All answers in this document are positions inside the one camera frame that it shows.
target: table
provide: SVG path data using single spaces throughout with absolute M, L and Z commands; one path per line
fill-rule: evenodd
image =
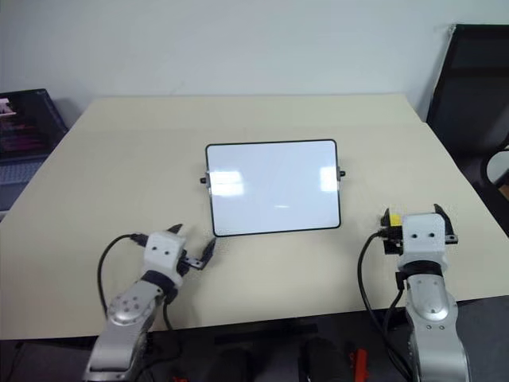
M 199 179 L 209 143 L 334 138 L 338 229 L 221 238 L 170 306 L 179 328 L 362 310 L 356 261 L 385 208 L 444 207 L 458 299 L 508 294 L 509 242 L 433 132 L 402 95 L 112 98 L 81 116 L 0 224 L 0 337 L 95 335 L 104 319 L 95 271 L 117 235 L 183 223 L 190 255 L 212 237 Z M 374 308 L 396 295 L 395 256 L 375 242 L 364 264 Z M 107 299 L 138 276 L 142 249 L 111 251 Z M 155 329 L 163 329 L 161 319 Z

